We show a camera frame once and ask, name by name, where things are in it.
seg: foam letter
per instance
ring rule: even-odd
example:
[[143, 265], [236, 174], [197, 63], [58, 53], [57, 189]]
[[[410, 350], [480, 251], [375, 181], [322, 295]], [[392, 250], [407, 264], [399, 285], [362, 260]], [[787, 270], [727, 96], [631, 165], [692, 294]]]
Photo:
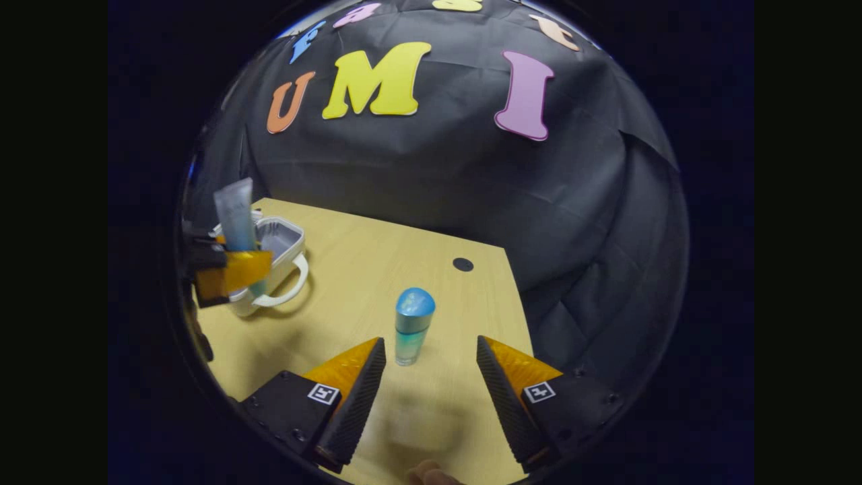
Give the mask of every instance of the foam letter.
[[287, 114], [283, 117], [280, 117], [278, 113], [281, 112], [281, 104], [284, 102], [284, 95], [287, 94], [287, 90], [290, 89], [290, 85], [293, 83], [288, 81], [275, 90], [272, 94], [270, 114], [266, 118], [266, 129], [269, 130], [270, 133], [280, 133], [285, 131], [287, 127], [293, 123], [293, 119], [297, 117], [297, 113], [299, 112], [299, 105], [303, 103], [305, 86], [308, 85], [311, 78], [314, 77], [315, 72], [311, 71], [306, 72], [297, 79], [297, 88], [293, 91], [293, 100], [290, 101], [290, 108], [287, 110]]
[[380, 93], [372, 102], [375, 115], [412, 115], [419, 108], [413, 99], [413, 82], [421, 57], [431, 50], [426, 42], [404, 42], [394, 46], [372, 69], [365, 51], [342, 55], [336, 62], [338, 74], [332, 86], [329, 104], [323, 108], [323, 118], [340, 118], [347, 114], [344, 102], [350, 92], [350, 104], [357, 115], [365, 109], [374, 90]]
[[541, 33], [547, 35], [551, 38], [552, 41], [555, 41], [559, 44], [562, 44], [573, 51], [581, 50], [578, 46], [576, 46], [573, 42], [569, 42], [565, 35], [572, 37], [572, 34], [569, 34], [565, 30], [563, 30], [556, 22], [551, 19], [542, 18], [539, 16], [530, 16], [539, 21], [539, 28], [541, 28]]
[[475, 12], [482, 9], [482, 0], [435, 0], [431, 4], [437, 10], [460, 10]]
[[547, 127], [541, 122], [545, 102], [545, 81], [553, 71], [524, 54], [503, 51], [512, 66], [509, 75], [509, 98], [506, 107], [494, 116], [497, 126], [512, 133], [541, 142], [547, 139]]
[[369, 3], [367, 5], [362, 5], [358, 9], [350, 10], [347, 15], [343, 16], [338, 22], [332, 24], [332, 28], [338, 28], [342, 25], [347, 25], [348, 23], [356, 23], [360, 20], [365, 20], [366, 18], [372, 16], [374, 10], [380, 6], [380, 3]]
[[325, 20], [318, 23], [317, 25], [312, 27], [311, 30], [306, 32], [305, 35], [298, 38], [297, 41], [294, 42], [294, 44], [293, 44], [293, 57], [290, 58], [289, 64], [293, 64], [293, 61], [297, 60], [297, 57], [299, 57], [303, 52], [305, 52], [305, 49], [307, 49], [311, 46], [311, 44], [309, 44], [309, 42], [313, 41], [315, 39], [315, 37], [317, 37], [317, 29], [319, 29], [320, 27], [323, 27], [324, 23], [326, 23]]

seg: black background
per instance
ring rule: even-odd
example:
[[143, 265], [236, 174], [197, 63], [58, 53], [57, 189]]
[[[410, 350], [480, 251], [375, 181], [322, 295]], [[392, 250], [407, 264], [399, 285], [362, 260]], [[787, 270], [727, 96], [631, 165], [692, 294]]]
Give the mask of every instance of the black background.
[[[212, 410], [184, 406], [196, 390], [172, 380], [180, 357], [159, 345], [170, 320], [162, 295], [175, 285], [156, 253], [172, 244], [184, 163], [216, 100], [252, 53], [318, 6], [109, 2], [111, 481], [290, 482], [283, 474], [296, 471], [264, 451], [231, 449], [231, 428], [208, 421]], [[569, 471], [584, 482], [752, 480], [753, 5], [552, 6], [653, 104], [682, 169], [691, 225], [688, 291], [665, 360], [587, 457], [616, 466]]]

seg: white container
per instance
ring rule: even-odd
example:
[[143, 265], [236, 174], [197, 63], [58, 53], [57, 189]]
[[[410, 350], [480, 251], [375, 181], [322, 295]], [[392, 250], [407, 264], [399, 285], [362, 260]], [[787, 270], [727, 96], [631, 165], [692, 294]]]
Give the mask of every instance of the white container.
[[[263, 251], [272, 251], [272, 270], [265, 279], [265, 294], [254, 298], [248, 288], [229, 295], [230, 309], [247, 317], [261, 306], [276, 306], [290, 301], [303, 289], [309, 277], [309, 263], [305, 260], [305, 231], [281, 217], [262, 217], [254, 224], [255, 236]], [[222, 225], [213, 228], [213, 236], [222, 233]], [[272, 297], [276, 287], [287, 278], [293, 268], [299, 268], [299, 281], [287, 293]]]

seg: black fabric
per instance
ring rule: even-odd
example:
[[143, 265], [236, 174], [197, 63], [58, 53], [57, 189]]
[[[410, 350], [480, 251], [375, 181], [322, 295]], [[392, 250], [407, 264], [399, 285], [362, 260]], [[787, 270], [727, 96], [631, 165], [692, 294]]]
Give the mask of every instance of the black fabric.
[[[430, 1], [382, 2], [369, 18], [327, 24], [295, 62], [293, 39], [267, 46], [220, 100], [201, 134], [186, 216], [216, 224], [212, 192], [254, 178], [268, 196], [435, 230], [505, 248], [534, 353], [582, 367], [623, 393], [652, 373], [682, 299], [688, 228], [677, 162], [625, 72], [575, 33], [573, 52], [508, 0], [478, 12]], [[432, 45], [415, 77], [418, 111], [368, 107], [325, 120], [335, 60], [364, 50], [374, 66], [395, 45]], [[504, 131], [512, 50], [550, 66], [543, 142]], [[271, 134], [277, 87], [315, 71], [293, 124]], [[288, 93], [285, 104], [292, 97]]]

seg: table surface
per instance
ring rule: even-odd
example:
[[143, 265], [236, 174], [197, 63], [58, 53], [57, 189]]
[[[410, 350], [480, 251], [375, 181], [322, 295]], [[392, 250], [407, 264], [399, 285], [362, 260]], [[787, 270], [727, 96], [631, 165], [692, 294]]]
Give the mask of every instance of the table surface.
[[[339, 475], [356, 484], [406, 483], [406, 471], [434, 459], [464, 483], [511, 483], [515, 461], [476, 365], [478, 335], [533, 354], [503, 249], [270, 198], [253, 205], [305, 229], [309, 279], [290, 302], [235, 316], [227, 305], [198, 319], [224, 391], [244, 400], [277, 372], [303, 374], [373, 337], [386, 343], [386, 369], [353, 460]], [[462, 272], [458, 257], [473, 262]], [[274, 294], [296, 281], [298, 271]], [[412, 366], [395, 364], [395, 303], [421, 287], [437, 309]]]

